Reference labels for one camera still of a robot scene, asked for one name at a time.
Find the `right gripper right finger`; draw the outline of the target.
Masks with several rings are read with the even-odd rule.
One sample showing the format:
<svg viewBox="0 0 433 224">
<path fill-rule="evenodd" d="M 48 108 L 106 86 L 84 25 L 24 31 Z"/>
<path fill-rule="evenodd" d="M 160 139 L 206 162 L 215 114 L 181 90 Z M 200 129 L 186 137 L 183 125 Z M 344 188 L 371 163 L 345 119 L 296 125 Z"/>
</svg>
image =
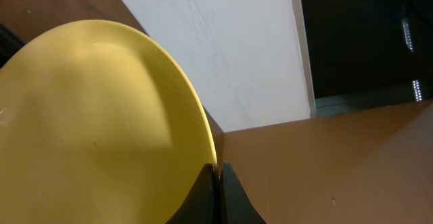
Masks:
<svg viewBox="0 0 433 224">
<path fill-rule="evenodd" d="M 223 224 L 266 224 L 251 204 L 233 167 L 226 162 L 220 174 L 220 195 Z"/>
</svg>

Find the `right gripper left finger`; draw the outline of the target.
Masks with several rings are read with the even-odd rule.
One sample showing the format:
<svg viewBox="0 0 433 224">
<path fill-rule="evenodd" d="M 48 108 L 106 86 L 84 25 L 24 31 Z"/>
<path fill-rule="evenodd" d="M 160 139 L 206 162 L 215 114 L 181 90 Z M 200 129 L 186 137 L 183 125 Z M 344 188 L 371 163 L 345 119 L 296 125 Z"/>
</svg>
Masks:
<svg viewBox="0 0 433 224">
<path fill-rule="evenodd" d="M 182 205 L 166 224 L 215 224 L 219 222 L 219 188 L 212 164 L 202 167 Z"/>
</svg>

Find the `pale yellow plate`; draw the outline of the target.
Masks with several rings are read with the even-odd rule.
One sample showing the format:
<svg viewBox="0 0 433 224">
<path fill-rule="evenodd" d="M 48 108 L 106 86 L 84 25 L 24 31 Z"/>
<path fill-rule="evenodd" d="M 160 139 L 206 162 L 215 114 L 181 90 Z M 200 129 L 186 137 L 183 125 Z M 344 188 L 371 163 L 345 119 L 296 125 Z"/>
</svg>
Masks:
<svg viewBox="0 0 433 224">
<path fill-rule="evenodd" d="M 216 171 L 192 84 L 137 29 L 63 24 L 1 68 L 2 223 L 166 223 Z"/>
</svg>

